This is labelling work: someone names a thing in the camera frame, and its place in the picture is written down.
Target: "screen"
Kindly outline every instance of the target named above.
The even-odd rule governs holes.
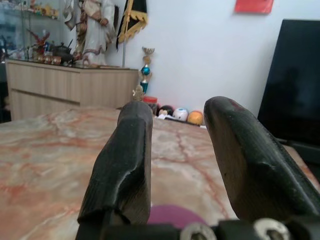
[[[283,20],[258,119],[276,138],[320,146],[320,21]]]

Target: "marble surface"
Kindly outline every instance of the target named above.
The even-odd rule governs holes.
[[[75,238],[93,164],[118,114],[86,108],[0,125],[0,240]],[[236,217],[206,129],[155,119],[151,167],[153,205],[187,208],[211,225]]]

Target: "pink object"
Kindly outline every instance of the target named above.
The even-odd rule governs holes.
[[[159,205],[151,207],[148,224],[172,224],[183,229],[192,223],[206,222],[194,212],[175,205]]]

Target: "black flag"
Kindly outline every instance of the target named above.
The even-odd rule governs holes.
[[[130,13],[130,20],[126,32],[127,14]],[[126,0],[124,13],[119,27],[118,36],[116,39],[116,48],[119,43],[123,43],[126,39],[132,38],[140,29],[145,28],[148,23],[147,3],[146,0]]]

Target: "wall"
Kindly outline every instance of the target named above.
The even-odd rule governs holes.
[[[141,68],[142,46],[155,48],[148,95],[189,110],[226,96],[258,114],[282,19],[320,19],[320,1],[274,0],[269,15],[235,14],[235,2],[147,0],[149,24],[129,40],[126,66]],[[121,66],[122,46],[108,52]]]

